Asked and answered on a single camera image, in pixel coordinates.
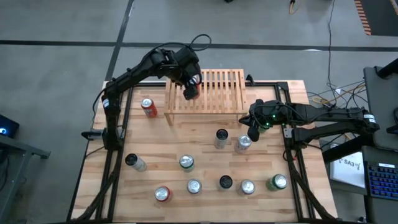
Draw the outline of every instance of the wooden table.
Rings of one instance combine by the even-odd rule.
[[[292,102],[308,103],[304,82],[287,82]],[[164,117],[164,89],[134,88],[123,157],[129,153],[138,154],[147,162],[147,170],[137,172],[122,164],[114,222],[297,221],[291,184],[288,183],[285,190],[277,192],[268,191],[265,186],[265,180],[275,174],[284,174],[290,181],[287,162],[282,158],[284,142],[280,126],[261,134],[260,140],[254,142],[247,153],[236,154],[233,143],[238,136],[246,134],[248,127],[238,125],[235,115],[180,115],[176,117],[174,126],[170,127]],[[264,101],[275,99],[273,88],[248,86],[246,89],[248,105],[257,98]],[[154,119],[148,119],[140,106],[141,100],[147,97],[153,99],[159,112]],[[104,126],[105,115],[100,106],[94,128],[101,129]],[[228,130],[229,141],[224,149],[215,149],[215,133],[220,128]],[[101,140],[90,142],[88,153],[102,145]],[[195,158],[195,169],[190,173],[183,172],[178,164],[182,154],[191,154]],[[105,157],[106,151],[102,150],[86,159],[72,218],[82,214],[98,193]],[[311,190],[327,211],[336,217],[321,151],[308,147],[303,150],[303,157]],[[217,181],[222,175],[233,178],[233,189],[217,191]],[[191,195],[186,190],[187,181],[192,178],[202,182],[200,195]],[[236,193],[235,187],[243,179],[254,181],[254,194],[240,196]],[[154,190],[160,185],[166,185],[173,191],[174,197],[170,202],[156,202]],[[305,197],[301,190],[300,198],[304,216],[307,217]],[[109,197],[105,200],[104,216],[108,211],[108,200]]]

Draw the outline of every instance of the wooden slats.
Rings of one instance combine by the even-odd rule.
[[[165,114],[246,114],[244,72],[239,69],[201,71],[201,94],[187,101],[184,87],[167,80]]]

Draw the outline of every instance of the can lid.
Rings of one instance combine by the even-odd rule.
[[[199,180],[191,179],[188,181],[187,188],[189,192],[197,194],[201,189],[201,183],[199,182]]]
[[[228,132],[225,129],[219,129],[216,136],[219,140],[225,140],[228,138]]]
[[[169,190],[167,187],[159,187],[155,190],[155,198],[160,201],[165,201],[169,197]]]
[[[126,156],[126,158],[124,159],[124,161],[126,162],[126,164],[129,165],[129,166],[134,166],[134,165],[136,165],[137,160],[138,160],[138,156],[135,155],[134,153],[128,154],[128,155]]]
[[[284,175],[278,174],[274,178],[274,182],[277,188],[284,189],[287,186],[287,179]]]
[[[241,183],[242,191],[245,194],[252,194],[254,192],[254,183],[251,180],[244,180]]]
[[[143,106],[143,107],[149,107],[151,104],[152,104],[152,100],[148,99],[148,98],[143,99],[141,101],[141,106]]]
[[[224,189],[228,189],[232,186],[232,178],[228,175],[224,175],[220,178],[220,186]]]
[[[239,143],[240,143],[242,146],[247,147],[247,146],[250,146],[250,145],[251,145],[251,139],[249,138],[249,136],[243,135],[243,136],[239,137]]]
[[[183,155],[180,158],[180,165],[184,168],[189,168],[193,165],[193,157],[190,155]]]

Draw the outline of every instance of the keyboard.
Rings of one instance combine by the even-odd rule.
[[[366,164],[367,190],[372,197],[398,200],[398,169],[394,166],[379,166],[378,163]]]

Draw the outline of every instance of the gray floor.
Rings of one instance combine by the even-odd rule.
[[[127,2],[0,0],[0,40],[115,42]],[[305,0],[290,16],[289,0],[136,0],[123,41],[189,42],[207,33],[216,44],[327,46],[330,3]],[[353,0],[336,0],[331,29],[333,46],[398,47],[397,37],[364,33]],[[123,47],[114,76],[148,50]],[[0,45],[0,113],[21,124],[19,140],[52,152],[47,161],[32,160],[13,219],[65,220],[86,147],[80,132],[91,126],[91,104],[112,52],[113,47]],[[308,91],[328,89],[328,52],[208,49],[198,55],[202,68],[243,68],[257,80],[298,79]],[[342,86],[361,80],[366,66],[389,63],[397,52],[331,56],[331,82]],[[353,221],[364,215],[362,196],[339,190],[333,195],[339,217]]]

